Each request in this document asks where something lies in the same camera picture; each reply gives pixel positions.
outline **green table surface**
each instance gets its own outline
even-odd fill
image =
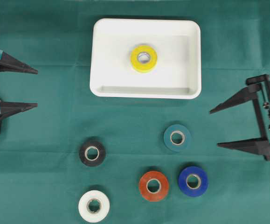
[[[200,96],[94,96],[92,29],[101,18],[197,22]],[[216,146],[259,136],[252,103],[209,114],[246,78],[270,74],[270,0],[0,0],[0,49],[38,69],[38,75],[0,73],[4,101],[38,103],[2,123],[0,224],[84,223],[77,205],[90,189],[103,191],[111,202],[102,223],[270,224],[270,162]],[[174,123],[185,125],[193,138],[179,154],[163,142]],[[78,156],[91,137],[107,150],[95,168]],[[197,198],[177,184],[191,164],[208,174],[208,189]],[[142,174],[152,169],[170,183],[167,197],[157,203],[138,189]]]

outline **black tape roll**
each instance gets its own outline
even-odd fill
[[[95,148],[98,151],[97,157],[93,160],[89,159],[87,156],[87,152],[90,148]],[[86,166],[89,167],[95,167],[100,165],[104,161],[105,156],[106,156],[105,148],[98,141],[85,142],[79,151],[80,160],[82,161],[82,163],[84,163]]]

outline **blue tape roll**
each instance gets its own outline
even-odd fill
[[[178,133],[182,135],[183,141],[180,144],[175,144],[172,142],[172,135]],[[186,149],[191,143],[191,133],[183,125],[171,125],[165,130],[164,133],[164,143],[167,148],[175,152],[180,152]]]
[[[187,179],[190,175],[194,175],[199,181],[194,189],[187,184]],[[208,176],[205,171],[199,167],[187,167],[182,170],[178,177],[178,186],[184,194],[190,197],[198,197],[203,195],[208,188]]]

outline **white tray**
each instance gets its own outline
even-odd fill
[[[149,45],[153,70],[133,69],[131,51]],[[100,97],[193,99],[201,92],[200,28],[193,21],[101,19],[93,29],[90,90]]]

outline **tape roll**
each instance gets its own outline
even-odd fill
[[[159,189],[151,192],[147,185],[150,181],[156,180],[159,183]],[[158,202],[166,197],[169,191],[169,182],[165,175],[158,171],[149,171],[145,173],[139,181],[139,190],[143,198],[150,202]]]
[[[97,211],[91,211],[89,208],[89,204],[93,200],[96,200],[99,203],[99,209]],[[86,192],[80,198],[78,209],[81,217],[85,221],[90,223],[97,223],[102,221],[107,216],[110,210],[110,201],[103,192],[98,190],[91,190]]]
[[[94,159],[90,159],[88,157],[88,152],[91,148],[97,150],[97,157]],[[84,163],[86,166],[89,167],[95,167],[100,165],[104,161],[105,156],[106,156],[105,148],[98,141],[85,142],[81,146],[79,151],[80,160],[82,161],[82,163]]]
[[[194,187],[190,186],[188,182],[191,176],[194,176],[198,180],[197,185]],[[190,197],[198,197],[203,195],[208,188],[208,176],[206,172],[199,167],[187,167],[182,170],[179,175],[178,186],[184,194]]]
[[[172,140],[172,136],[174,134],[180,134],[181,135],[181,142],[175,143]],[[191,143],[191,133],[189,130],[184,127],[183,125],[171,125],[165,130],[164,133],[164,143],[167,146],[167,148],[171,149],[174,152],[180,152],[187,147],[189,147]]]
[[[139,45],[131,53],[131,63],[138,72],[149,72],[157,64],[157,52],[148,45]]]

